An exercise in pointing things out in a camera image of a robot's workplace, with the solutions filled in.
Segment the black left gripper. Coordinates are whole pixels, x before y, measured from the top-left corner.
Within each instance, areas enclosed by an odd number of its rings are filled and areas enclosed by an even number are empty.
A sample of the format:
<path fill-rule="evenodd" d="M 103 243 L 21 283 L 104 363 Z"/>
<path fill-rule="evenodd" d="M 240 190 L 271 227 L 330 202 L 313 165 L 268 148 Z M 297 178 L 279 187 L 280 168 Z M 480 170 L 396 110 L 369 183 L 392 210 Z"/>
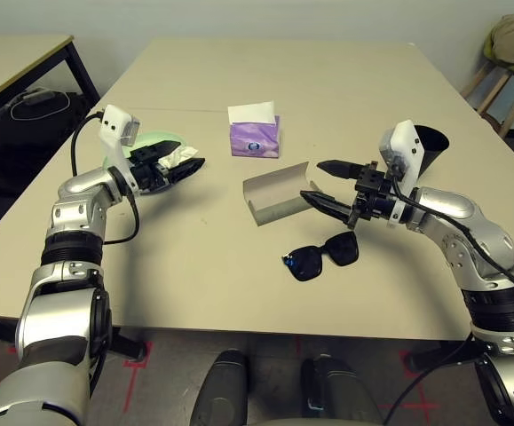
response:
<path fill-rule="evenodd" d="M 140 191 L 161 191 L 196 173 L 205 163 L 204 158 L 190 158 L 168 170 L 159 163 L 159 159 L 170 155 L 181 147 L 175 140 L 163 140 L 143 146 L 130 152 L 130 172 L 138 184 Z"/>

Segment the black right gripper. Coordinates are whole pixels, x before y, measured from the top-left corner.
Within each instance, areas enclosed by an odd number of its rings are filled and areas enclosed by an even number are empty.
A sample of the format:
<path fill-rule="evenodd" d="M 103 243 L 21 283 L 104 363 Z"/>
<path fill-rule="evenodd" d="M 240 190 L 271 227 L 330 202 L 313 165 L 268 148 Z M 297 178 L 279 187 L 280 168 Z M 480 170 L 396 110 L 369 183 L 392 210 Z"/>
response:
<path fill-rule="evenodd" d="M 391 196 L 391 181 L 377 169 L 377 162 L 362 165 L 327 160 L 319 162 L 317 167 L 333 177 L 354 179 L 356 196 L 349 206 L 319 191 L 301 191 L 300 196 L 311 207 L 341 222 L 348 221 L 350 229 L 354 229 L 361 219 L 391 218 L 396 201 Z"/>

